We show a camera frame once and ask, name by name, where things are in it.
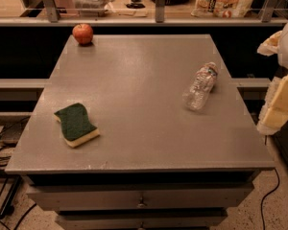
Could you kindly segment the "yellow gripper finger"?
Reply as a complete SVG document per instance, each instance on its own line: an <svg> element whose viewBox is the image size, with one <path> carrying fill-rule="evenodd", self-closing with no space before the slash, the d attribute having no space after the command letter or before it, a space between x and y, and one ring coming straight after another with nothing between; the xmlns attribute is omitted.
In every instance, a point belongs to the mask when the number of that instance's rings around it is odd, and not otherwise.
<svg viewBox="0 0 288 230"><path fill-rule="evenodd" d="M265 103L259 114L257 130L263 135L273 135L288 121L288 75L271 81Z"/></svg>
<svg viewBox="0 0 288 230"><path fill-rule="evenodd" d="M278 42L281 36L281 31L272 34L257 48L257 53L263 56L271 56L277 53Z"/></svg>

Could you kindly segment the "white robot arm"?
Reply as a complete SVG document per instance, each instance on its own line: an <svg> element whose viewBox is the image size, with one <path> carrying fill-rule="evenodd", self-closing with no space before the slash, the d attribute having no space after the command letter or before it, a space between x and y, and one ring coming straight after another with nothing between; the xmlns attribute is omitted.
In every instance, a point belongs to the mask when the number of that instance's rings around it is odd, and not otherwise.
<svg viewBox="0 0 288 230"><path fill-rule="evenodd" d="M288 70L288 23L281 31L272 34L257 49L263 56L277 54L280 73ZM288 73L274 76L268 87L265 103L259 114L257 130L263 135L273 135L288 121Z"/></svg>

